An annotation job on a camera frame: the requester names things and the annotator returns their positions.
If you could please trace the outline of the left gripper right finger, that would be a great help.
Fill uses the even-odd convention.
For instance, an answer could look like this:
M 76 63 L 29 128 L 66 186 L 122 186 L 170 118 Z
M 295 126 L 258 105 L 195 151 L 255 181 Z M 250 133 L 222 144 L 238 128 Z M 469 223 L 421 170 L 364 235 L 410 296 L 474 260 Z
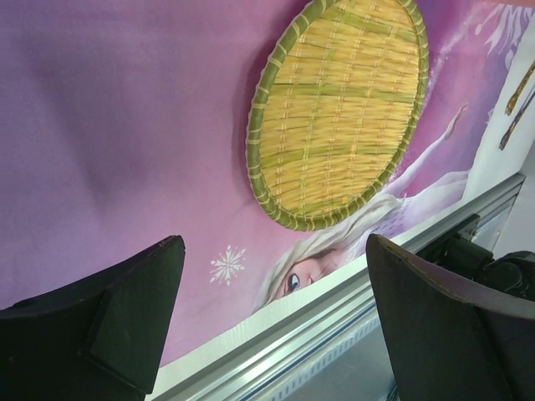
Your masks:
M 379 236 L 366 259 L 403 400 L 532 400 L 534 303 Z

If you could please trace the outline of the yellow round woven coaster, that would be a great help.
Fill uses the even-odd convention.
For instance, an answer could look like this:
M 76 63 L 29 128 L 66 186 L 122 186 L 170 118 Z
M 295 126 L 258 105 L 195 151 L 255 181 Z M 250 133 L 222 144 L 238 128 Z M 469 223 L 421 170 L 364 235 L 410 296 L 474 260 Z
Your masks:
M 395 172 L 423 109 L 429 44 L 414 1 L 312 1 L 262 70 L 247 126 L 247 174 L 269 218 L 333 226 Z

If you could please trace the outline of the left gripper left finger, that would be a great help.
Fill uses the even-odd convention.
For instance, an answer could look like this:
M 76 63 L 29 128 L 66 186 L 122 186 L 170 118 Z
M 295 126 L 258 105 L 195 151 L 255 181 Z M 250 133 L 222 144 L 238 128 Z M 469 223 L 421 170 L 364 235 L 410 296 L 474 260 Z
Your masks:
M 1 311 L 3 400 L 143 400 L 155 387 L 186 255 L 169 236 Z

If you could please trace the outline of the gold fork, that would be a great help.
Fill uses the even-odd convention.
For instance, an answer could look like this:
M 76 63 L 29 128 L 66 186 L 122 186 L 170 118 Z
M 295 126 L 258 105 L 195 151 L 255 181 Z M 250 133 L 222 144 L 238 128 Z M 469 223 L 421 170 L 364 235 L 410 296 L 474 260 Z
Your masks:
M 533 61 L 531 63 L 531 65 L 528 68 L 527 72 L 522 77 L 522 80 L 520 81 L 519 85 L 517 86 L 517 88 L 513 92 L 511 98 L 508 100 L 506 108 L 505 108 L 505 114 L 506 115 L 510 115 L 512 113 L 512 111 L 514 110 L 514 108 L 515 108 L 515 106 L 517 104 L 517 101 L 518 101 L 522 91 L 526 87 L 529 79 L 531 78 L 534 70 L 535 70 L 535 61 Z

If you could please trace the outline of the purple Frozen placemat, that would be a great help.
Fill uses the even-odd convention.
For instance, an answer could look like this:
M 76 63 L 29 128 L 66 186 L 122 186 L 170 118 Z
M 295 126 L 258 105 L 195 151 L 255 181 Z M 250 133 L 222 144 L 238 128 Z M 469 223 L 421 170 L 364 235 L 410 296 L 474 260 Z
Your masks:
M 391 178 L 401 205 L 318 234 L 269 219 L 245 136 L 268 55 L 302 1 L 1 4 L 1 304 L 49 292 L 177 234 L 186 259 L 162 363 L 516 170 L 482 147 L 520 79 L 532 8 L 421 1 L 430 87 Z

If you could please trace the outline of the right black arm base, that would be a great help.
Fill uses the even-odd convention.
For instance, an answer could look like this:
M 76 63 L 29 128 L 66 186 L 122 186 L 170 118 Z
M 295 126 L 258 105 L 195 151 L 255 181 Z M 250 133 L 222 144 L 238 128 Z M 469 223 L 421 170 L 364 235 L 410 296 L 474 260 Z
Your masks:
M 480 216 L 473 214 L 436 238 L 419 256 L 485 287 L 534 300 L 534 253 L 514 251 L 495 258 L 473 238 Z

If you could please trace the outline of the aluminium mounting rail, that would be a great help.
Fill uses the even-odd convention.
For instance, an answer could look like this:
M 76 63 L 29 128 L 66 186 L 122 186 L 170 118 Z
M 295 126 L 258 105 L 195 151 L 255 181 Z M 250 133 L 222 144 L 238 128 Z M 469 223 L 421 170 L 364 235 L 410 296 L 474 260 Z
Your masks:
M 266 400 L 267 389 L 351 327 L 375 319 L 360 256 L 161 368 L 151 400 Z

